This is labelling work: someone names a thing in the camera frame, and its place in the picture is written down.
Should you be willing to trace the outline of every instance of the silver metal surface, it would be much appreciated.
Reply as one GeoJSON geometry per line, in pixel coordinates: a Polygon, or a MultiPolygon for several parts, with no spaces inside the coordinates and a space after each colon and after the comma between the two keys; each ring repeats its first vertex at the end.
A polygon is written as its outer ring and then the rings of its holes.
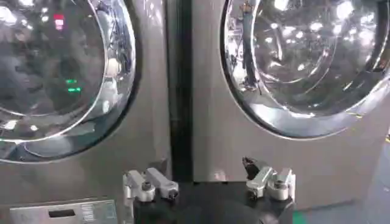
{"type": "Polygon", "coordinates": [[[289,197],[295,200],[295,185],[296,176],[293,174],[293,171],[291,169],[283,169],[269,179],[267,192],[275,200],[283,201],[289,197]]]}
{"type": "Polygon", "coordinates": [[[118,224],[113,200],[10,209],[12,224],[118,224]]]}
{"type": "MultiPolygon", "coordinates": [[[[126,1],[136,37],[138,83],[115,128],[89,149],[67,158],[0,161],[0,207],[104,197],[116,199],[118,221],[123,219],[122,175],[169,159],[164,3],[126,1]]],[[[88,136],[81,140],[89,141],[88,136]]]]}
{"type": "Polygon", "coordinates": [[[179,184],[167,179],[156,168],[147,168],[146,179],[160,191],[161,197],[173,200],[179,194],[179,184]]]}
{"type": "MultiPolygon", "coordinates": [[[[272,4],[275,1],[263,2],[272,4]]],[[[308,139],[280,135],[279,131],[263,125],[253,116],[252,109],[243,105],[249,100],[237,96],[236,88],[226,79],[226,58],[221,57],[225,49],[221,40],[224,39],[223,18],[225,9],[229,10],[228,3],[225,0],[197,0],[192,4],[194,180],[245,181],[246,171],[241,158],[249,156],[267,161],[276,170],[285,166],[292,168],[299,177],[296,186],[298,209],[363,198],[390,126],[386,84],[383,84],[384,88],[372,90],[382,96],[371,94],[366,102],[372,103],[362,104],[362,107],[373,109],[361,110],[370,111],[367,113],[351,113],[349,117],[355,122],[342,131],[308,139]]],[[[257,95],[248,94],[247,99],[257,95]]],[[[286,127],[285,131],[289,133],[300,133],[301,129],[307,133],[320,133],[324,128],[332,132],[338,121],[346,121],[337,117],[334,122],[322,123],[305,119],[306,125],[299,128],[285,119],[283,113],[286,111],[269,106],[263,110],[267,103],[261,101],[258,106],[250,107],[260,110],[256,114],[274,115],[270,119],[283,123],[281,127],[286,127]]]]}
{"type": "Polygon", "coordinates": [[[142,202],[150,202],[154,199],[156,187],[146,181],[138,171],[129,171],[127,173],[127,181],[129,182],[128,187],[130,187],[130,192],[126,189],[126,194],[130,193],[130,197],[127,195],[127,198],[137,198],[142,202]]]}
{"type": "Polygon", "coordinates": [[[247,181],[246,186],[255,198],[264,197],[264,192],[266,190],[266,186],[268,180],[271,176],[274,175],[273,168],[269,166],[262,167],[260,172],[256,175],[253,180],[247,181]]]}

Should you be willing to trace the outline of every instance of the stainless steel panel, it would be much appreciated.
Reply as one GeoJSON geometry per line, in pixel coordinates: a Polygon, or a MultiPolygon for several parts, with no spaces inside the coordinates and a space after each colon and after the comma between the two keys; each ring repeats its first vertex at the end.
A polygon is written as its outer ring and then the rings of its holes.
{"type": "Polygon", "coordinates": [[[337,135],[298,140],[258,125],[238,105],[221,65],[225,0],[193,2],[193,158],[196,181],[242,181],[241,158],[297,175],[299,209],[361,198],[390,125],[390,98],[337,135]]]}
{"type": "Polygon", "coordinates": [[[118,224],[113,200],[12,208],[10,216],[13,224],[118,224]]]}
{"type": "Polygon", "coordinates": [[[127,1],[134,17],[141,76],[127,114],[113,133],[92,148],[42,163],[0,162],[0,205],[118,198],[122,174],[169,159],[164,1],[127,1]]]}

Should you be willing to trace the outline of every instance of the screw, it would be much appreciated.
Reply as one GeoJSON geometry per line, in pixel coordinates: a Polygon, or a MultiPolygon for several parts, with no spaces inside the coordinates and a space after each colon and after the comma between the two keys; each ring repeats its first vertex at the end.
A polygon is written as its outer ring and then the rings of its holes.
{"type": "Polygon", "coordinates": [[[283,189],[286,187],[286,184],[282,180],[277,180],[274,183],[276,189],[283,189]]]}
{"type": "Polygon", "coordinates": [[[152,189],[152,184],[149,181],[145,181],[142,183],[141,188],[142,188],[142,191],[149,191],[150,189],[152,189]]]}
{"type": "Polygon", "coordinates": [[[251,200],[257,200],[257,193],[255,191],[249,191],[248,192],[248,195],[249,195],[249,199],[251,200]]]}
{"type": "Polygon", "coordinates": [[[179,195],[179,193],[177,192],[177,190],[169,191],[168,199],[173,201],[173,200],[175,200],[177,198],[178,195],[179,195]]]}

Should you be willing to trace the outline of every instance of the front-load washing machine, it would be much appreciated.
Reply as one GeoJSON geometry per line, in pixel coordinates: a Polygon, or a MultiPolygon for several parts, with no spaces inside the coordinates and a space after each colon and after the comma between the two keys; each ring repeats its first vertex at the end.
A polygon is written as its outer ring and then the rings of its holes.
{"type": "Polygon", "coordinates": [[[363,197],[390,124],[389,1],[193,1],[195,181],[244,157],[297,175],[299,209],[363,197]]]}
{"type": "Polygon", "coordinates": [[[164,166],[165,39],[160,0],[0,1],[0,206],[120,205],[125,171],[164,166]]]}

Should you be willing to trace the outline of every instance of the washing machine door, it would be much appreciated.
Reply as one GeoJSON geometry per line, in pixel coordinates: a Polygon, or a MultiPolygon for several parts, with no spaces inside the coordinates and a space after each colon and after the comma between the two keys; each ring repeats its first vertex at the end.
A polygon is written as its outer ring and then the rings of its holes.
{"type": "Polygon", "coordinates": [[[0,2],[0,159],[75,154],[123,115],[135,80],[124,1],[0,2]]]}
{"type": "Polygon", "coordinates": [[[222,64],[239,104],[278,135],[332,135],[388,93],[388,1],[230,0],[222,64]]]}

